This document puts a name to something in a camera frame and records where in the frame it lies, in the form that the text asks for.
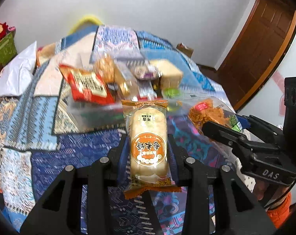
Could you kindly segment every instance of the fried chicken package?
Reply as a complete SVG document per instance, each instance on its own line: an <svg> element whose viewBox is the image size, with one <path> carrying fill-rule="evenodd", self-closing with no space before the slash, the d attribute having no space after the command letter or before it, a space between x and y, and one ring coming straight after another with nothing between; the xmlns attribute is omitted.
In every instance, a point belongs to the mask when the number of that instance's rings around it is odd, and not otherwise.
<svg viewBox="0 0 296 235"><path fill-rule="evenodd" d="M132 102L122 100L130 138L130 185L124 191L130 199L145 190L180 192L171 179L167 158L165 100Z"/></svg>
<svg viewBox="0 0 296 235"><path fill-rule="evenodd" d="M101 105L114 103L108 86L99 74L66 64L60 64L59 70L71 87L74 101L94 102Z"/></svg>
<svg viewBox="0 0 296 235"><path fill-rule="evenodd" d="M199 132L207 121L213 121L237 132L242 130L236 115L225 103L215 97L204 98L198 102L189 110L188 117Z"/></svg>

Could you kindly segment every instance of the patchwork bedspread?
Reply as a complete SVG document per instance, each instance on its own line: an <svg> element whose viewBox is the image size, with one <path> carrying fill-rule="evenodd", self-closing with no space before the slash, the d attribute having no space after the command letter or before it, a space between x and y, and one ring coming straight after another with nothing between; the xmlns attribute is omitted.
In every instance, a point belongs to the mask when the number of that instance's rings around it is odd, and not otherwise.
<svg viewBox="0 0 296 235"><path fill-rule="evenodd" d="M119 49L163 49L169 59L191 70L195 83L190 87L218 97L231 107L223 88L205 77L198 66L164 39L143 31L117 26L90 26L38 53L38 67L33 81L19 98L0 98L0 195L3 195L4 215L17 231L36 201L66 165L83 167L105 156L116 147L123 124L80 132L75 120L66 112L70 88L62 80L58 63L80 52ZM204 164L219 167L226 160L203 136L199 135L185 116L168 117L168 131L189 155ZM125 200L124 184L109 188L111 216L115 234L152 234L162 229L164 234L182 230L186 189L181 193L150 192L155 213L140 211L142 197ZM81 231L86 227L86 188L83 188ZM210 195L210 214L214 213ZM142 223L156 214L158 224Z"/></svg>

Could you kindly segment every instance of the human hand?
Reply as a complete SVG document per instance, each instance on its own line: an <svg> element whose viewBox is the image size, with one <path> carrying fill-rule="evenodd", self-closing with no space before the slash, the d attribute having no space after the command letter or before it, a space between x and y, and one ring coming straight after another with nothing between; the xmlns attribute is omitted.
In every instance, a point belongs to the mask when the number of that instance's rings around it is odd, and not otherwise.
<svg viewBox="0 0 296 235"><path fill-rule="evenodd" d="M262 180L257 180L256 179L256 184L254 186L253 189L253 194L257 197L258 201L263 199L264 193L267 190L267 188L269 187L269 183L264 182ZM276 192L274 193L273 197L271 198L272 201L278 199L279 197L281 197L286 191L288 190L288 187L284 187L284 186L280 186ZM281 200L279 200L277 203L273 204L270 209L275 209L278 206L280 206L284 200L286 199L287 195L285 195Z"/></svg>

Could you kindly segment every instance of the red snack bag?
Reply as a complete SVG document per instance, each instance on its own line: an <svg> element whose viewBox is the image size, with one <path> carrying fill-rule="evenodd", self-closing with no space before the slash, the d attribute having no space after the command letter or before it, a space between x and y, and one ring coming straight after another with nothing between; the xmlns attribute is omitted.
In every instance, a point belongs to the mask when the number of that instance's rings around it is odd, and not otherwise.
<svg viewBox="0 0 296 235"><path fill-rule="evenodd" d="M59 70L71 86L74 101L94 102L101 105L114 103L107 85L94 71L85 71L65 64L60 64Z"/></svg>

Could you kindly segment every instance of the orange circular label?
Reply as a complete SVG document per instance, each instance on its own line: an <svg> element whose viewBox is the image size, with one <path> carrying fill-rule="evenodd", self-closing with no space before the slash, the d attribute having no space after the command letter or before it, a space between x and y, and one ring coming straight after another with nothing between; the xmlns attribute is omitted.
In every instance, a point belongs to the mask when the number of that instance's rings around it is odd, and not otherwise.
<svg viewBox="0 0 296 235"><path fill-rule="evenodd" d="M160 163L165 157L166 146L161 137L150 132L141 133L131 144L133 158L143 166Z"/></svg>

